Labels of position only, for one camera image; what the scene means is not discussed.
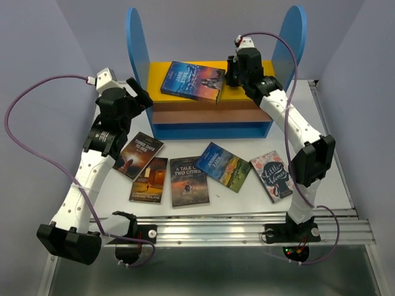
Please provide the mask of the Jane Eyre book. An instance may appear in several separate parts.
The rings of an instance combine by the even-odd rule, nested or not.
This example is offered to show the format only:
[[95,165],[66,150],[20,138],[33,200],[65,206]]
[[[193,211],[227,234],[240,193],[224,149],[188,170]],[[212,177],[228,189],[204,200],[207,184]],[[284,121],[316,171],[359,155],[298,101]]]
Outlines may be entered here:
[[224,82],[224,69],[173,61],[160,91],[162,94],[217,104]]

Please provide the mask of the A Tale of Two Cities book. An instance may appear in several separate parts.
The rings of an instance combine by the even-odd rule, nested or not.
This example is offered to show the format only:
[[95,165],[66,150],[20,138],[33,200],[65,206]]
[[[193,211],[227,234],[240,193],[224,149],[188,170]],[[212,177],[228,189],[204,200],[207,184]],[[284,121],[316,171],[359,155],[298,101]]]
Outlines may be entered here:
[[210,203],[207,176],[196,166],[199,156],[170,160],[172,207]]

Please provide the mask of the Animal Farm book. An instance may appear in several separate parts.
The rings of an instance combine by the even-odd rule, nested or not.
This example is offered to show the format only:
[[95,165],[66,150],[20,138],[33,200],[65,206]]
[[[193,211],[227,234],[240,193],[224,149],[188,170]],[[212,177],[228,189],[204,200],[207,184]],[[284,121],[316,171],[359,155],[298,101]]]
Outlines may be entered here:
[[250,170],[249,162],[211,142],[195,166],[212,179],[238,193]]

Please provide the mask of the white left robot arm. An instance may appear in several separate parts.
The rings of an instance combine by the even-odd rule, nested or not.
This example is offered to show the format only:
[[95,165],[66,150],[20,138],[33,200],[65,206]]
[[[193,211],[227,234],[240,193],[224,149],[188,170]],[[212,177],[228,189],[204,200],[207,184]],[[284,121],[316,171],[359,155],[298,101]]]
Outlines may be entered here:
[[139,247],[153,244],[139,236],[135,215],[116,211],[99,220],[93,208],[127,142],[132,119],[152,106],[148,92],[134,78],[126,83],[127,87],[115,83],[96,99],[100,113],[84,141],[70,189],[51,222],[37,230],[37,238],[51,255],[90,265],[101,247],[115,239]]

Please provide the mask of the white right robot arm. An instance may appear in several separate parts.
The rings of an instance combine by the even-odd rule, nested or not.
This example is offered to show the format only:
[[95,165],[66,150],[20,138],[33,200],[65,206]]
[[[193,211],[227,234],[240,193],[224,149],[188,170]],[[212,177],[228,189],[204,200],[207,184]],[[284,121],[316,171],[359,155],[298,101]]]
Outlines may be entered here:
[[331,167],[335,139],[311,127],[291,104],[291,98],[281,83],[274,76],[264,74],[258,49],[237,49],[235,55],[228,57],[227,63],[227,85],[242,87],[245,95],[284,132],[286,149],[295,152],[295,156],[287,156],[295,186],[291,206],[284,223],[265,224],[264,242],[319,242],[320,233],[314,222],[313,209],[317,189]]

